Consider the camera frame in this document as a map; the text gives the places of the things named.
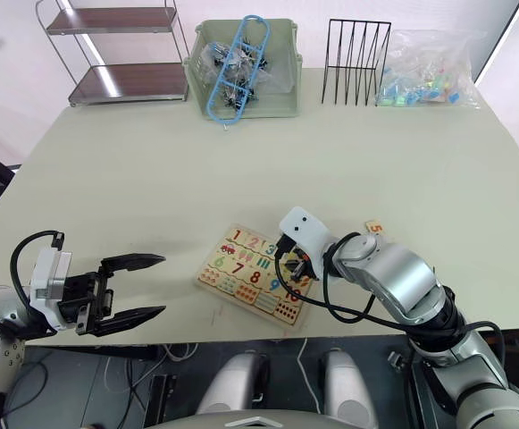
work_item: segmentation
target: black wire rack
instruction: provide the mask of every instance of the black wire rack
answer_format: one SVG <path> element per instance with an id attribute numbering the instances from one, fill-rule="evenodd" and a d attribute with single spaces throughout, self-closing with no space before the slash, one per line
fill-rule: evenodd
<path id="1" fill-rule="evenodd" d="M 390 22 L 384 21 L 329 20 L 321 103 L 324 103 L 329 86 L 329 92 L 334 90 L 334 104 L 339 101 L 339 93 L 344 93 L 345 105 L 349 97 L 354 98 L 354 105 L 358 105 L 359 99 L 361 103 L 364 99 L 364 105 L 369 101 L 376 105 L 390 26 Z M 334 79 L 332 74 L 329 76 L 329 69 L 334 69 Z"/>

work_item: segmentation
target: blue plastic tool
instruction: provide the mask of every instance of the blue plastic tool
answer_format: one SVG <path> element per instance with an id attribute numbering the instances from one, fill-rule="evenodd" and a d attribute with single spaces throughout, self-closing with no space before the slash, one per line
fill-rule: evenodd
<path id="1" fill-rule="evenodd" d="M 247 26 L 247 23 L 250 21 L 258 21 L 265 26 L 265 35 L 264 35 L 263 41 L 258 46 L 251 46 L 243 41 L 244 40 L 243 33 L 245 30 L 245 27 Z M 245 18 L 243 18 L 243 20 L 241 20 L 241 23 L 239 24 L 239 27 L 238 27 L 238 31 L 235 33 L 235 37 L 233 38 L 233 42 L 231 43 L 230 52 L 228 53 L 227 58 L 223 62 L 222 70 L 220 71 L 217 81 L 215 82 L 215 86 L 213 87 L 213 91 L 210 94 L 209 99 L 207 100 L 206 111 L 207 111 L 207 114 L 210 116 L 210 118 L 212 118 L 214 121 L 221 123 L 223 125 L 231 125 L 231 124 L 237 122 L 239 119 L 241 119 L 241 115 L 243 114 L 243 111 L 245 110 L 247 99 L 249 98 L 249 94 L 251 93 L 251 89 L 253 88 L 253 84 L 255 82 L 255 76 L 257 74 L 257 70 L 259 69 L 261 60 L 263 59 L 264 50 L 265 50 L 265 47 L 267 46 L 267 41 L 269 40 L 270 35 L 271 35 L 271 26 L 269 25 L 269 22 L 267 22 L 260 16 L 248 15 Z M 253 64 L 251 76 L 245 86 L 236 85 L 234 82 L 230 82 L 225 78 L 225 72 L 226 72 L 227 68 L 229 67 L 230 60 L 233 58 L 234 51 L 237 48 L 248 49 L 252 52 L 255 52 L 255 55 L 256 55 L 256 57 L 254 58 L 255 62 Z M 243 97 L 241 99 L 241 106 L 237 110 L 234 118 L 222 119 L 222 118 L 217 117 L 217 115 L 213 112 L 213 108 L 215 105 L 215 98 L 217 97 L 217 94 L 220 91 L 220 88 L 222 85 L 227 86 L 227 87 L 232 87 L 235 90 L 243 93 Z"/>

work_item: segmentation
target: green plastic bin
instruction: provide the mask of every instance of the green plastic bin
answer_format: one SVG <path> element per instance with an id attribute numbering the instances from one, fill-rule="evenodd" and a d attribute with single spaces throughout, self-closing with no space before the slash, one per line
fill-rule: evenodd
<path id="1" fill-rule="evenodd" d="M 289 92 L 265 94 L 261 93 L 260 86 L 257 86 L 257 100 L 247 103 L 242 118 L 276 118 L 298 115 L 303 57 L 297 53 L 297 25 L 292 20 L 286 19 L 267 21 L 271 24 L 271 36 L 265 49 L 264 58 L 272 68 L 275 67 L 275 64 L 278 67 L 282 64 L 285 66 L 285 72 L 289 73 L 289 82 L 292 82 L 292 87 Z M 208 119 L 205 107 L 213 90 L 213 83 L 204 82 L 200 54 L 205 45 L 211 42 L 231 45 L 240 23 L 241 20 L 202 22 L 196 27 L 196 43 L 192 48 L 191 56 L 184 58 L 182 65 L 188 79 L 189 92 L 196 99 L 202 114 Z M 261 40 L 264 36 L 264 26 L 249 22 L 246 36 L 251 44 L 256 43 L 256 40 Z M 221 103 L 216 104 L 214 111 L 220 117 L 233 117 L 234 115 L 231 107 L 225 107 Z"/>

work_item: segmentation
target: white table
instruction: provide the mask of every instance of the white table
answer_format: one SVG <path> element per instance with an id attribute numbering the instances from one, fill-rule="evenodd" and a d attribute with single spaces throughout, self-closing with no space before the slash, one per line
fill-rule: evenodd
<path id="1" fill-rule="evenodd" d="M 241 121 L 224 131 L 194 100 L 67 108 L 0 199 L 0 284 L 9 257 L 34 231 L 66 233 L 71 273 L 130 252 L 167 261 L 118 272 L 115 311 L 166 305 L 138 328 L 96 338 L 73 331 L 34 344 L 238 341 L 395 333 L 345 325 L 309 308 L 287 332 L 194 283 L 231 223 L 276 237 L 303 206 L 342 235 L 378 219 L 457 294 L 469 321 L 519 328 L 519 150 L 488 107 L 321 105 L 321 71 L 305 70 L 297 118 Z M 38 247 L 21 256 L 30 278 Z M 315 295 L 320 296 L 320 288 Z M 362 308 L 366 294 L 332 297 Z M 373 314 L 387 316 L 376 305 Z"/>

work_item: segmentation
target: wooden shelf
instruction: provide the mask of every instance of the wooden shelf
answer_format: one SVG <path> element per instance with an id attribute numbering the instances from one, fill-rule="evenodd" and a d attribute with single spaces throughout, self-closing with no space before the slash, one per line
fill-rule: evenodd
<path id="1" fill-rule="evenodd" d="M 121 101 L 185 100 L 188 83 L 180 63 L 96 65 L 69 96 L 71 105 Z"/>
<path id="2" fill-rule="evenodd" d="M 96 33 L 164 33 L 172 31 L 173 7 L 104 7 L 64 9 L 46 28 L 51 36 Z"/>

